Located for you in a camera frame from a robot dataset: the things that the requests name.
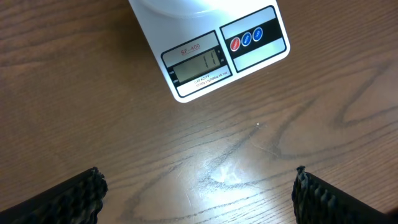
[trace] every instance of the white scale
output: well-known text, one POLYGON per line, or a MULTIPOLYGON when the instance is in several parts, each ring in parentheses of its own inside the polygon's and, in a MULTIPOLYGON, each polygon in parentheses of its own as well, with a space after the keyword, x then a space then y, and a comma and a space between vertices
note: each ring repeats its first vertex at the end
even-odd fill
POLYGON ((276 0, 130 0, 174 98, 182 103, 285 58, 276 0))

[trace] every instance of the wood grain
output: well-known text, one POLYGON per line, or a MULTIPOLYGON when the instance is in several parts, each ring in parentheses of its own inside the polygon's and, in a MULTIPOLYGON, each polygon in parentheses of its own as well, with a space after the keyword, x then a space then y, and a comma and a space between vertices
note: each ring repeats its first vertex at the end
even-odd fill
POLYGON ((124 0, 0 2, 0 210, 97 166, 99 223, 293 223, 295 168, 398 205, 398 2, 279 1, 292 50, 177 103, 124 0))

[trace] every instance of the wooden table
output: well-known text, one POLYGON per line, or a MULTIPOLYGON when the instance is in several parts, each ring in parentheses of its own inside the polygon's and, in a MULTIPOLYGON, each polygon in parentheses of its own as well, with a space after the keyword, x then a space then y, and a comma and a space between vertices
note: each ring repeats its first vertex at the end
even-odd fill
POLYGON ((127 0, 0 2, 0 210, 90 167, 99 223, 289 223, 295 168, 398 205, 398 2, 280 0, 290 55, 177 103, 127 0))

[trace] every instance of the round button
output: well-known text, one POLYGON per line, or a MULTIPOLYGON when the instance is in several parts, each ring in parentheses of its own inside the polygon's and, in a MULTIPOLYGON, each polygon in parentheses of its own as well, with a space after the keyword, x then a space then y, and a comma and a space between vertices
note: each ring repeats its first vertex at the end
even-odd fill
POLYGON ((245 34, 243 34, 242 36, 242 46, 246 47, 250 44, 251 42, 251 33, 247 32, 245 34))
POLYGON ((262 37, 262 29, 261 27, 257 27, 253 32, 253 40, 257 42, 261 40, 261 37, 262 37))
POLYGON ((239 49, 239 47, 241 46, 241 39, 239 39, 239 37, 235 37, 232 41, 231 41, 231 50, 233 52, 237 51, 239 49))

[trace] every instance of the black border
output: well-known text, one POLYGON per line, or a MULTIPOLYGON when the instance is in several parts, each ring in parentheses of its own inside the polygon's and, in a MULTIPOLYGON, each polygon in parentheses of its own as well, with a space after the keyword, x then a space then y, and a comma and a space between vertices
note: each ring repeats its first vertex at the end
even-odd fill
MULTIPOLYGON (((197 39, 199 39, 199 38, 201 38, 201 37, 204 37, 204 36, 206 36, 206 35, 208 35, 208 34, 210 34, 210 33, 214 33, 214 35, 216 36, 216 40, 217 40, 218 46, 221 46, 220 40, 218 39, 218 36, 217 36, 217 33, 216 33, 216 30, 209 31, 209 32, 207 32, 207 33, 205 33, 205 34, 200 35, 199 37, 196 37, 196 38, 194 38, 194 39, 188 40, 188 41, 186 41, 186 42, 184 42, 184 43, 182 43, 182 44, 180 44, 180 45, 178 45, 178 46, 173 47, 172 49, 166 50, 165 52, 161 53, 160 57, 161 57, 161 59, 162 59, 163 65, 164 65, 164 67, 166 68, 166 70, 168 69, 168 66, 166 66, 166 63, 165 63, 164 60, 163 60, 163 55, 164 55, 164 54, 166 54, 167 52, 170 52, 170 51, 172 51, 172 50, 174 50, 174 49, 176 49, 176 48, 179 48, 179 47, 181 47, 181 46, 183 46, 183 45, 185 45, 185 44, 187 44, 187 43, 189 43, 189 42, 192 42, 192 41, 197 40, 197 39)), ((223 55, 224 55, 224 57, 225 57, 225 53, 224 53, 223 48, 220 47, 220 49, 221 49, 221 52, 223 53, 223 55)), ((225 80, 225 79, 227 79, 227 78, 233 76, 233 74, 232 74, 232 72, 231 72, 231 68, 229 67, 229 63, 228 63, 226 57, 225 57, 225 62, 226 62, 226 66, 228 66, 228 70, 229 70, 229 72, 230 72, 231 75, 229 75, 229 76, 227 76, 227 77, 225 77, 225 78, 223 78, 223 79, 221 79, 221 80, 218 80, 217 82, 214 82, 214 83, 212 83, 212 84, 210 84, 210 85, 208 85, 208 86, 204 86, 203 88, 200 88, 200 89, 197 90, 197 91, 193 91, 193 92, 191 92, 190 94, 188 94, 188 95, 186 95, 186 96, 181 96, 180 93, 179 93, 178 90, 177 90, 177 87, 174 87, 174 88, 175 88, 175 91, 176 91, 177 94, 178 94, 178 96, 181 97, 181 98, 185 98, 185 97, 190 96, 190 95, 192 95, 192 94, 194 94, 194 93, 196 93, 196 92, 198 92, 198 91, 200 91, 200 90, 202 90, 202 89, 204 89, 204 88, 207 88, 207 87, 209 87, 209 86, 211 86, 211 85, 214 85, 215 83, 218 83, 218 82, 220 82, 220 81, 222 81, 222 80, 225 80)), ((221 68, 221 67, 215 68, 215 69, 209 71, 208 73, 210 73, 210 72, 212 72, 212 71, 214 71, 214 70, 216 70, 216 69, 219 69, 219 68, 221 68)))
MULTIPOLYGON (((248 15, 242 17, 242 18, 236 19, 235 21, 229 22, 229 23, 227 23, 227 24, 221 26, 221 27, 220 27, 220 32, 221 32, 221 35, 223 36, 225 46, 226 46, 226 42, 225 42, 226 39, 225 39, 223 30, 222 30, 221 28, 226 27, 226 26, 228 26, 228 25, 231 25, 231 24, 234 23, 234 22, 238 22, 238 21, 240 21, 241 19, 244 19, 244 18, 246 18, 246 17, 249 17, 249 16, 251 16, 251 15, 257 13, 257 12, 263 11, 263 10, 267 9, 268 7, 271 7, 271 8, 274 10, 275 17, 276 17, 276 19, 278 20, 279 27, 280 27, 280 22, 279 22, 278 15, 276 14, 275 7, 274 7, 273 5, 264 7, 264 8, 262 8, 262 9, 260 9, 260 10, 257 10, 256 12, 252 12, 252 13, 250 13, 250 14, 248 14, 248 15)), ((232 64, 234 65, 234 68, 235 68, 236 73, 243 72, 244 70, 246 70, 246 69, 248 69, 248 68, 251 68, 251 67, 253 67, 253 66, 255 66, 255 65, 258 65, 258 64, 260 64, 260 63, 262 63, 262 62, 264 62, 264 61, 266 61, 266 60, 272 58, 272 57, 278 56, 278 55, 280 55, 280 54, 286 52, 287 46, 286 46, 285 37, 283 36, 283 32, 282 32, 282 39, 284 40, 285 50, 283 50, 283 51, 281 51, 281 52, 279 52, 279 53, 277 53, 277 54, 274 54, 274 55, 272 55, 272 56, 270 56, 270 57, 267 57, 267 58, 265 58, 264 60, 261 60, 261 61, 259 61, 259 62, 257 62, 257 63, 254 63, 254 64, 252 64, 252 65, 250 65, 250 66, 248 66, 248 67, 246 67, 246 68, 244 68, 244 69, 241 69, 241 70, 238 70, 238 69, 236 68, 235 62, 234 62, 234 60, 232 59, 231 55, 230 55, 229 52, 228 52, 228 55, 229 55, 229 57, 231 58, 231 61, 232 61, 232 64)))

